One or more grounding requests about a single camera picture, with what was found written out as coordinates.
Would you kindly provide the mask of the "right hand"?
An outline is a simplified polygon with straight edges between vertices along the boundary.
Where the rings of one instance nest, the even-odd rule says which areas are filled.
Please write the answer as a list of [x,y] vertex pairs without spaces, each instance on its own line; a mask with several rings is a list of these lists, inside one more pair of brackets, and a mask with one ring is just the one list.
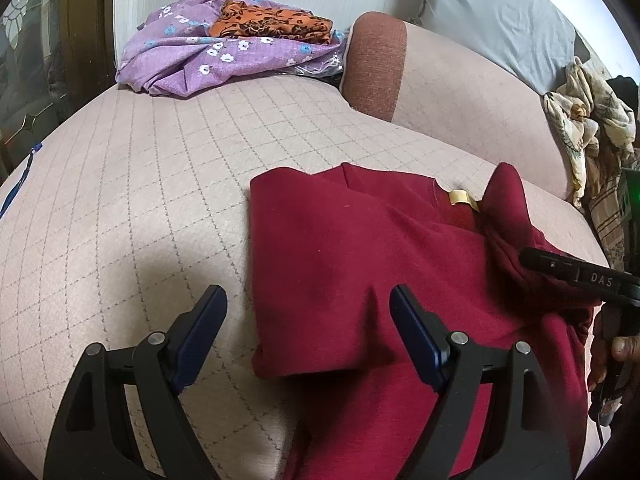
[[589,392],[605,380],[608,372],[608,360],[614,359],[623,364],[631,364],[631,375],[627,384],[626,396],[633,396],[639,389],[639,334],[634,336],[617,336],[611,342],[604,339],[603,317],[604,309],[596,315],[593,321],[593,340],[590,347],[590,372],[587,377]]

